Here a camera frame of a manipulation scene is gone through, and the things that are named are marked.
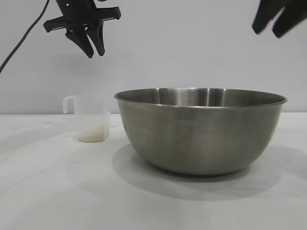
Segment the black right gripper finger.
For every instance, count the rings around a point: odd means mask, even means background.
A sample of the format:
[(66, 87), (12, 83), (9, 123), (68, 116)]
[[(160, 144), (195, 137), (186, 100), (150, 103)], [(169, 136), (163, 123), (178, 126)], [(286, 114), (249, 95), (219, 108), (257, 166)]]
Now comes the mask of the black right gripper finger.
[(277, 38), (283, 37), (287, 32), (307, 18), (306, 0), (284, 0), (282, 13), (275, 21), (272, 32)]
[(261, 0), (252, 23), (255, 34), (260, 34), (285, 5), (285, 0)]

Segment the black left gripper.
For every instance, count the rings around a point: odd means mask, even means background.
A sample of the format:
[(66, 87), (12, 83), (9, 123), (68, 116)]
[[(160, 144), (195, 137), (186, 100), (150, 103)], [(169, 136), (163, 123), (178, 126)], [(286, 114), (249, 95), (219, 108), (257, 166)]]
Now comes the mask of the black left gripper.
[(105, 54), (104, 21), (120, 19), (119, 7), (98, 8), (93, 0), (58, 0), (56, 3), (62, 16), (44, 22), (43, 27), (46, 32), (66, 28), (65, 36), (76, 44), (88, 58), (94, 55), (90, 38), (99, 56), (103, 56)]

